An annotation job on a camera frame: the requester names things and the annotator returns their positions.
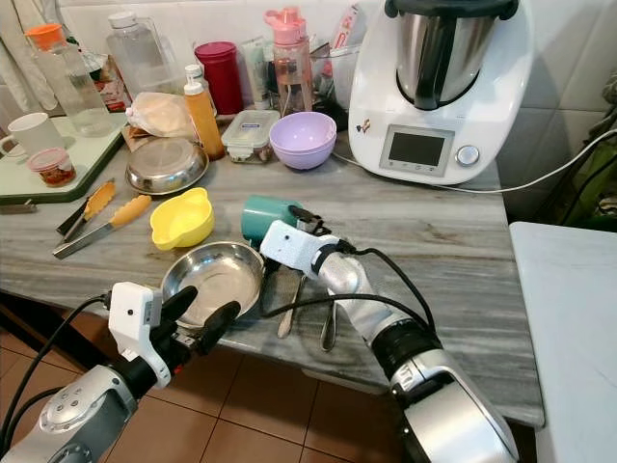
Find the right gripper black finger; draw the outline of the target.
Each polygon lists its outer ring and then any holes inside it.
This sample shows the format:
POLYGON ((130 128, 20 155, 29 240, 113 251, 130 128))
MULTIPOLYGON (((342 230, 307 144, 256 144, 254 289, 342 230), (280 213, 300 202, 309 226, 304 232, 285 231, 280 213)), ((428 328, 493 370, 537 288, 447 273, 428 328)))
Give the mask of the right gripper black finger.
POLYGON ((327 228, 325 221, 317 213, 305 210, 299 204, 291 204, 289 212, 296 219, 295 228, 311 235, 327 235, 333 232, 327 228))

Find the teal plastic mug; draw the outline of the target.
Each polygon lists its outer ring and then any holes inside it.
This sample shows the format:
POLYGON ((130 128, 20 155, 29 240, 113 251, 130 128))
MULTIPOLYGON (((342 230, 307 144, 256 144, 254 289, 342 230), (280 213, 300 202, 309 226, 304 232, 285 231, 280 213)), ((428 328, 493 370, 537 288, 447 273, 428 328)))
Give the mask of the teal plastic mug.
POLYGON ((297 219, 291 212, 292 204, 301 206, 296 200, 252 195, 244 203, 241 213, 241 233, 248 242, 259 246, 273 222, 285 222, 295 226, 297 219))

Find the open steel plate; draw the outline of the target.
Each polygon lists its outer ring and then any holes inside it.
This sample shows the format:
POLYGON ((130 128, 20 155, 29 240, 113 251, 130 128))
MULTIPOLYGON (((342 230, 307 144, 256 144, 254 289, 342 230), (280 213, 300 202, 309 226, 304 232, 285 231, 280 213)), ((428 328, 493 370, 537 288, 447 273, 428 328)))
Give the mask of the open steel plate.
POLYGON ((176 325, 199 331, 215 310, 232 301, 241 308, 238 316, 249 312, 259 299, 264 273, 264 256, 255 248, 241 242, 215 241, 174 261, 160 290, 164 297, 172 297, 186 287, 197 288, 194 303, 176 325))

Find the white food processor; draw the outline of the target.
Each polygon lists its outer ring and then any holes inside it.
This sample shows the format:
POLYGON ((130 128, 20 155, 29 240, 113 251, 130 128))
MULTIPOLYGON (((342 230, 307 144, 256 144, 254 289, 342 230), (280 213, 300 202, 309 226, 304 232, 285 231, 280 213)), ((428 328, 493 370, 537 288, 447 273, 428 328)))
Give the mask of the white food processor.
POLYGON ((353 76, 354 159, 424 184, 479 176, 519 112, 532 35, 520 0, 384 0, 367 19, 353 76))

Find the covered steel dish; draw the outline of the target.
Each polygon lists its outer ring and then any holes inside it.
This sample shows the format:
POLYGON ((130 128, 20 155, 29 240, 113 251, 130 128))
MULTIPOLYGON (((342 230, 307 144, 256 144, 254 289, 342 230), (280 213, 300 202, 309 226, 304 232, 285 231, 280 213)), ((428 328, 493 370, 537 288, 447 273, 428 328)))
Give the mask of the covered steel dish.
POLYGON ((206 154, 185 138, 153 138, 128 155, 126 179, 137 193, 166 197, 194 188, 210 166, 206 154))

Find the orange sauce bottle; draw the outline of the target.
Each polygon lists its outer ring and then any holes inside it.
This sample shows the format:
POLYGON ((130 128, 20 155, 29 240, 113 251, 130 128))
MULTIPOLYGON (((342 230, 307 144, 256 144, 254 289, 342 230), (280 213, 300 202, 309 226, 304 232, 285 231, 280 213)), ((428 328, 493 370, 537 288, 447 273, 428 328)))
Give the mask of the orange sauce bottle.
POLYGON ((203 153, 210 160, 225 158, 228 150, 222 143, 216 110, 213 107, 208 85, 203 78, 203 67, 202 65, 189 65, 184 68, 184 73, 186 83, 182 87, 182 93, 203 153))

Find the pink water bottle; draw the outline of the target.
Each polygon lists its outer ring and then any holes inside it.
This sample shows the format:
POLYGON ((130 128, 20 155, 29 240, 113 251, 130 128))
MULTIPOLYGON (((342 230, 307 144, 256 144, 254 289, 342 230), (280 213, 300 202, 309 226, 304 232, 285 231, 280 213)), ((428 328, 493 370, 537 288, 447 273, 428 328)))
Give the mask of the pink water bottle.
POLYGON ((314 89, 306 20, 296 6, 269 10, 264 19, 273 32, 272 63, 281 93, 281 115, 311 111, 314 89))

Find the red plastic canister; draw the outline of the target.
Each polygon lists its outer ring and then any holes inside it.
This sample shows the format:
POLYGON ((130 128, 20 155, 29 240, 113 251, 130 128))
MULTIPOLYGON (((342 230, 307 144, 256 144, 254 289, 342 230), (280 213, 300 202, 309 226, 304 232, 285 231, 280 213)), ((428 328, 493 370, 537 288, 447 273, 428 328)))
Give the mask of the red plastic canister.
POLYGON ((232 42, 195 43, 193 52, 203 65, 204 79, 210 85, 217 112, 225 116, 241 112, 244 102, 239 80, 237 45, 232 42))

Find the green cutting board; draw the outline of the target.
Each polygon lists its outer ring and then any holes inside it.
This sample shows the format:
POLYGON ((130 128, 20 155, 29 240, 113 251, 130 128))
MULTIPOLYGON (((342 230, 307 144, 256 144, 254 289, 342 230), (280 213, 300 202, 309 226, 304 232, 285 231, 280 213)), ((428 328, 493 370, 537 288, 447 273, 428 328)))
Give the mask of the green cutting board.
POLYGON ((0 204, 60 204, 75 202, 84 197, 120 146, 123 145, 121 129, 126 124, 123 114, 111 114, 114 124, 111 132, 100 137, 79 135, 67 118, 52 118, 66 143, 67 154, 76 171, 74 181, 57 188, 48 188, 30 168, 26 160, 32 154, 13 137, 1 142, 3 157, 0 159, 0 204))

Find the plastic bag of bread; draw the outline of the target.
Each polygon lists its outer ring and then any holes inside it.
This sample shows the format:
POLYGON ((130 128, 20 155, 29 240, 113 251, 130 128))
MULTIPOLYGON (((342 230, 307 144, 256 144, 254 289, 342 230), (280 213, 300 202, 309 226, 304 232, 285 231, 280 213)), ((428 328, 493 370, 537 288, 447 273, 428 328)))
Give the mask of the plastic bag of bread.
POLYGON ((144 129, 149 135, 199 140, 182 95, 140 93, 128 106, 126 116, 133 127, 144 129))

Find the red white packet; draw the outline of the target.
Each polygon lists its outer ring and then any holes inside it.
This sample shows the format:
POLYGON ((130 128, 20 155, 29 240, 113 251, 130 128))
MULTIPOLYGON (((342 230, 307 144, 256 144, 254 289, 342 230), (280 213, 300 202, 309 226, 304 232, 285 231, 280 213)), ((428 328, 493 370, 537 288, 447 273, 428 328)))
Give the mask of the red white packet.
POLYGON ((353 3, 339 19, 335 33, 331 36, 332 50, 358 47, 364 40, 367 27, 367 7, 364 3, 353 3))

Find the white ceramic mug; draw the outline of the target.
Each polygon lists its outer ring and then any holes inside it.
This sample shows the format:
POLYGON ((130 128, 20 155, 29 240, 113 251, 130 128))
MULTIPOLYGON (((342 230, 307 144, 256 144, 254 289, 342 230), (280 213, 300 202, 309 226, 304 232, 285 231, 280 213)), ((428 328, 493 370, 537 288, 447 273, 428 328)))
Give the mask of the white ceramic mug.
POLYGON ((26 157, 37 151, 66 149, 67 142, 45 112, 34 112, 14 119, 8 129, 9 136, 0 141, 4 157, 26 157))

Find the colourful food package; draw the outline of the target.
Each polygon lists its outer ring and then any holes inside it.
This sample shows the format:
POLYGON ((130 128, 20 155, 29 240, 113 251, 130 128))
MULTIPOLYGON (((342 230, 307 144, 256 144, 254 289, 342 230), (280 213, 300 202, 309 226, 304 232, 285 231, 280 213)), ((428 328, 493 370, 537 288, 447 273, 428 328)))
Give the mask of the colourful food package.
POLYGON ((115 59, 111 56, 101 56, 100 59, 102 62, 100 68, 90 74, 94 79, 95 87, 107 110, 110 112, 126 111, 131 105, 131 97, 128 95, 126 84, 123 83, 115 59))

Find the clear jug white cap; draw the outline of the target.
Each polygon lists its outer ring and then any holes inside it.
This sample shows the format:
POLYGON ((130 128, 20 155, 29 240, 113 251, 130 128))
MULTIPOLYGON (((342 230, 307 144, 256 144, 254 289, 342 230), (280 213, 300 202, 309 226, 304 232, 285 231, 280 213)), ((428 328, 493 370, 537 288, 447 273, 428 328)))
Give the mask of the clear jug white cap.
POLYGON ((169 68, 154 28, 133 12, 107 17, 111 32, 107 47, 115 59, 129 96, 142 93, 175 93, 177 84, 169 68))

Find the black handled orange tongs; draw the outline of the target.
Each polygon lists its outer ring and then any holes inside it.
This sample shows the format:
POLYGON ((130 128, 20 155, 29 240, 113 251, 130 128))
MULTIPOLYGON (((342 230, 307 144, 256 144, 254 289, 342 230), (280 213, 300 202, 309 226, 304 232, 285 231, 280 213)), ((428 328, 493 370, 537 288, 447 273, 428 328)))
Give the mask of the black handled orange tongs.
POLYGON ((115 191, 116 185, 114 179, 102 182, 90 197, 81 204, 78 211, 71 213, 69 219, 66 219, 65 222, 57 228, 57 233, 62 235, 62 241, 70 241, 78 230, 83 228, 85 224, 88 224, 98 212, 104 210, 106 205, 111 202, 111 199, 115 197, 115 191))

